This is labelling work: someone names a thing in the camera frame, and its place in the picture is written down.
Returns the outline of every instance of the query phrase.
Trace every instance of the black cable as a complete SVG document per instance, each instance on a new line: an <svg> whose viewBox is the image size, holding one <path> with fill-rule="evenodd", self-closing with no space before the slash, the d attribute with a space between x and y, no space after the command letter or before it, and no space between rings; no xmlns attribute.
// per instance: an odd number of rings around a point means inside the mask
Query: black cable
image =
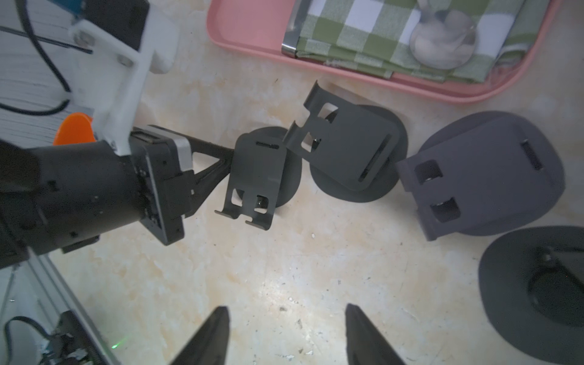
<svg viewBox="0 0 584 365"><path fill-rule="evenodd" d="M18 12L18 19L20 20L20 25L22 30L25 31L26 35L28 36L30 42L33 44L39 56L43 59L43 61L47 64L47 66L51 69L55 77L59 80L63 89L66 92L71 92L71 88L67 83L67 80L61 75L55 64L51 61L48 57L47 53L41 47L39 40L34 35L33 27L30 24L29 13L26 9L26 0L15 0L14 3L16 4L16 11ZM10 112L25 114L25 115L32 115L32 116L46 116L46 115L53 115L63 111L67 105L69 105L69 99L64 100L59 106L49 109L49 110L26 110L20 109L17 107L9 106L6 104L0 103L0 108L9 110Z"/></svg>
<svg viewBox="0 0 584 365"><path fill-rule="evenodd" d="M24 323L28 324L29 326L32 326L45 339L47 339L47 340L51 339L51 335L49 335L47 333L47 331L44 330L43 326L41 326L37 321L33 320L32 318L24 317L21 315L18 315L16 317L11 318L4 325L4 336L6 337L6 354L8 355L6 365L10 365L10 362L12 361L12 337L10 336L10 327L9 327L10 322L12 322L12 321L24 322Z"/></svg>
<svg viewBox="0 0 584 365"><path fill-rule="evenodd" d="M21 31L21 30L12 29L10 27L5 27L3 25L0 25L0 32L6 32L6 33L14 34L15 36L20 36L20 37L28 37L26 35L26 33ZM87 54L93 54L92 50L88 50L87 48L76 46L74 44L69 44L69 43L65 43L65 42L61 42L58 40L45 38L45 37L41 37L41 36L35 36L35 37L41 42L54 44L55 46L59 46L59 47L63 47L63 48L72 48L74 50L78 50L80 52L87 53Z"/></svg>

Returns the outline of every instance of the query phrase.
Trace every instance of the pink tray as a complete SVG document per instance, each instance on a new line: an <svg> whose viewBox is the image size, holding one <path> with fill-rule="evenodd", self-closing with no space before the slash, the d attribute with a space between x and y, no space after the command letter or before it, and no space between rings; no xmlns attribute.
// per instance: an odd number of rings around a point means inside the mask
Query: pink tray
<svg viewBox="0 0 584 365"><path fill-rule="evenodd" d="M302 67L370 82L387 88L449 103L476 103L507 89L527 70L543 43L562 0L550 0L537 40L523 61L503 75L491 75L488 84L442 84L395 72L381 79L345 69L294 59L281 53L294 0L212 0L207 14L209 38L221 47L268 57Z"/></svg>

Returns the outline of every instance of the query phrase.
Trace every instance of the green light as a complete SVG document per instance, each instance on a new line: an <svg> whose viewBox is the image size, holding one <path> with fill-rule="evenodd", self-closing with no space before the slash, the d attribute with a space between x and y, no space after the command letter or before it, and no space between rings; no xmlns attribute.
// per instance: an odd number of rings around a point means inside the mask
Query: green light
<svg viewBox="0 0 584 365"><path fill-rule="evenodd" d="M123 339L121 339L121 341L120 341L120 342L118 342L117 344L115 344L115 345L113 345L113 346L112 346L112 349L115 349L115 348L117 348L118 346L120 346L122 343L124 343L124 341L126 341L126 339L127 339L127 338L128 338L128 337L126 336L126 337L124 337Z"/></svg>

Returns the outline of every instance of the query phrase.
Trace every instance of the orange part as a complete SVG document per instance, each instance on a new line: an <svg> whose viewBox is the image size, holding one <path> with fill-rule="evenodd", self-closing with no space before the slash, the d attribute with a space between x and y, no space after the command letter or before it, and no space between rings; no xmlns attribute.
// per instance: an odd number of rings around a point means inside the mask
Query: orange part
<svg viewBox="0 0 584 365"><path fill-rule="evenodd" d="M53 145L95 142L91 121L85 113L69 114L57 130Z"/></svg>

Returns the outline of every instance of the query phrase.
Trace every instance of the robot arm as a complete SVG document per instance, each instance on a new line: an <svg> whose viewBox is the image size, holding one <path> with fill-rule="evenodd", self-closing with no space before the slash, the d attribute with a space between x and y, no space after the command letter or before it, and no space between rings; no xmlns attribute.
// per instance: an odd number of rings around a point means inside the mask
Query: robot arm
<svg viewBox="0 0 584 365"><path fill-rule="evenodd" d="M132 128L148 71L168 72L178 29L146 0L52 0L69 34L72 98L94 110L97 142L22 150L0 141L0 268L92 244L140 221L164 245L230 172L233 150L156 126ZM195 173L192 155L219 159Z"/></svg>

